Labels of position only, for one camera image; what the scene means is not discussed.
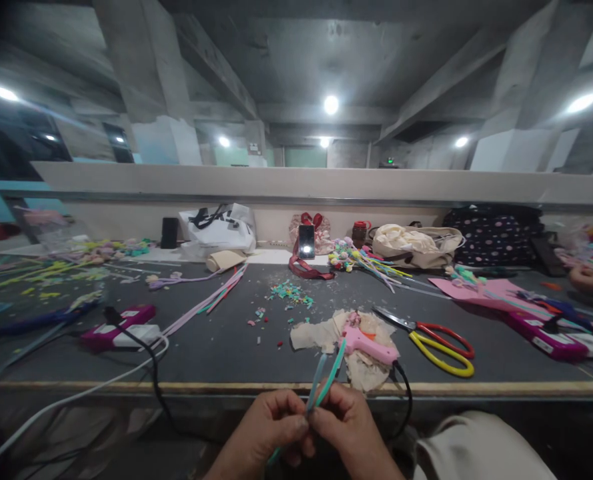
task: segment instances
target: pink sheet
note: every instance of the pink sheet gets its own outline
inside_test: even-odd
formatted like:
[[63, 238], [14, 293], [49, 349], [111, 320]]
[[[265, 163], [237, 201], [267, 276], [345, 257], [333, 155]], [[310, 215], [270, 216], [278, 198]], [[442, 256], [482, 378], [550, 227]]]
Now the pink sheet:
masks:
[[497, 280], [488, 280], [485, 285], [485, 290], [498, 295], [503, 299], [507, 299], [518, 306], [514, 306], [509, 304], [506, 301], [493, 299], [489, 297], [479, 296], [476, 291], [471, 288], [467, 287], [455, 287], [452, 285], [451, 280], [445, 279], [428, 279], [434, 285], [441, 289], [443, 293], [446, 295], [451, 296], [453, 299], [458, 301], [464, 301], [467, 303], [473, 303], [475, 305], [483, 305], [484, 307], [489, 307], [495, 310], [502, 310], [507, 312], [513, 311], [528, 311], [533, 314], [535, 317], [538, 317], [543, 320], [547, 320], [551, 318], [551, 314], [549, 314], [545, 309], [533, 305], [530, 302], [525, 300], [521, 300], [516, 298], [511, 291], [515, 290], [523, 290], [520, 287], [517, 287], [511, 281], [506, 279], [497, 279]]

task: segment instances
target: smartphone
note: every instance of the smartphone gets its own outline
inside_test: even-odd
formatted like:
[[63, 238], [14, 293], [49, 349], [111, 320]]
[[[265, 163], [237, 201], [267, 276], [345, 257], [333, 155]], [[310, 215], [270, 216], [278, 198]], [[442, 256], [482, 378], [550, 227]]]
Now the smartphone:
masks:
[[164, 217], [163, 232], [161, 234], [161, 248], [175, 249], [176, 239], [178, 238], [178, 218]]
[[303, 260], [310, 260], [316, 256], [314, 253], [314, 226], [298, 226], [298, 257]]

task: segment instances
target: polka dot bag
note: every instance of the polka dot bag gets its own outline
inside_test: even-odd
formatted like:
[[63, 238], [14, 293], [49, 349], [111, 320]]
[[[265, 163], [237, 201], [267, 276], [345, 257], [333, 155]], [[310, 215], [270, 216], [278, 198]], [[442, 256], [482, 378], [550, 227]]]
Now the polka dot bag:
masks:
[[494, 204], [451, 210], [443, 226], [460, 230], [466, 240], [454, 261], [473, 267], [533, 265], [530, 238], [543, 233], [541, 214], [531, 207]]

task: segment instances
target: yellow scissors handle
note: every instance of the yellow scissors handle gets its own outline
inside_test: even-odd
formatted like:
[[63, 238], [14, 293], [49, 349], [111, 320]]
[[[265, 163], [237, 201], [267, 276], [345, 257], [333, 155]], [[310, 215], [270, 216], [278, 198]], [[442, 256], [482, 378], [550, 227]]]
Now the yellow scissors handle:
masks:
[[[423, 352], [423, 354], [434, 365], [436, 365], [440, 369], [445, 370], [446, 372], [451, 373], [452, 375], [456, 375], [457, 377], [462, 377], [462, 378], [470, 378], [474, 374], [474, 366], [472, 365], [472, 362], [467, 360], [463, 355], [456, 353], [454, 350], [447, 348], [445, 345], [441, 345], [440, 343], [438, 343], [434, 340], [428, 339], [427, 337], [424, 337], [423, 335], [419, 335], [415, 331], [410, 333], [410, 339], [412, 339], [412, 341], [421, 350], [421, 352]], [[440, 350], [441, 352], [445, 353], [446, 355], [451, 356], [456, 361], [465, 365], [465, 368], [459, 369], [459, 368], [453, 367], [449, 363], [445, 363], [441, 359], [436, 358], [434, 356], [434, 354], [432, 354], [432, 352], [430, 352], [427, 349], [427, 347], [425, 345], [423, 345], [424, 343], [427, 343], [430, 347], [434, 347], [435, 349]]]

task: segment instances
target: work table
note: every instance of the work table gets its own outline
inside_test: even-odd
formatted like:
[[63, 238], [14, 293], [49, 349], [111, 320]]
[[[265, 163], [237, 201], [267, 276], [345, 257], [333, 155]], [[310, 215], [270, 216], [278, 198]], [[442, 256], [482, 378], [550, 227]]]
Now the work table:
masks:
[[[204, 265], [196, 264], [130, 266], [161, 271], [160, 277], [182, 271], [183, 277], [194, 278], [203, 277], [206, 272]], [[134, 272], [123, 273], [134, 275]], [[427, 275], [411, 273], [414, 279], [426, 282]], [[122, 311], [139, 303], [151, 303], [156, 306], [157, 315], [150, 323], [164, 329], [218, 289], [230, 276], [228, 272], [208, 281], [173, 285], [154, 292], [147, 288], [144, 275], [140, 281], [131, 284], [121, 284], [120, 279], [108, 277], [103, 280], [108, 292], [105, 305], [113, 305]], [[314, 299], [310, 310], [303, 305], [285, 310], [291, 305], [286, 300], [279, 297], [266, 299], [271, 287], [286, 280], [299, 285]], [[572, 289], [566, 279], [553, 280], [531, 271], [521, 272], [510, 280], [520, 287], [593, 310], [570, 299], [568, 292]], [[564, 290], [546, 289], [540, 285], [543, 281], [557, 283]], [[424, 289], [415, 283], [409, 285]], [[95, 289], [91, 281], [66, 281], [43, 290], [60, 292], [59, 297], [40, 301], [37, 297], [20, 295], [27, 287], [26, 283], [17, 283], [0, 290], [0, 301], [15, 302], [12, 308], [0, 314], [0, 325], [15, 318], [32, 317], [64, 307], [77, 296]], [[426, 290], [437, 293], [430, 288]], [[408, 334], [398, 329], [392, 339], [401, 354], [400, 363], [412, 384], [415, 398], [593, 399], [593, 361], [571, 365], [550, 359], [505, 325], [497, 312], [405, 289], [396, 289], [392, 293], [381, 281], [363, 271], [341, 272], [331, 281], [304, 280], [291, 273], [287, 265], [264, 264], [249, 265], [243, 279], [211, 314], [197, 315], [169, 338], [169, 351], [160, 360], [161, 387], [168, 396], [183, 397], [256, 395], [282, 387], [307, 393], [319, 352], [317, 349], [293, 351], [289, 342], [290, 329], [306, 317], [317, 323], [329, 319], [338, 309], [369, 311], [372, 305], [381, 305], [411, 320], [445, 325], [466, 338], [476, 351], [472, 361], [476, 370], [474, 376], [461, 379], [430, 363], [408, 339]], [[247, 321], [256, 318], [254, 312], [260, 307], [266, 309], [263, 318], [267, 317], [268, 322], [262, 321], [251, 327]], [[66, 331], [83, 332], [103, 322], [102, 308], [97, 307]], [[0, 339], [0, 363], [42, 332]], [[277, 345], [281, 341], [283, 345], [279, 348]], [[120, 375], [146, 358], [145, 352], [132, 351], [94, 355], [80, 346], [76, 338], [64, 336], [8, 368], [0, 375], [0, 390], [70, 394]], [[345, 366], [340, 370], [338, 381], [347, 381]], [[151, 394], [150, 382], [149, 375], [142, 370], [108, 386], [102, 393], [121, 397]], [[391, 381], [379, 391], [370, 393], [370, 397], [403, 396], [400, 386]]]

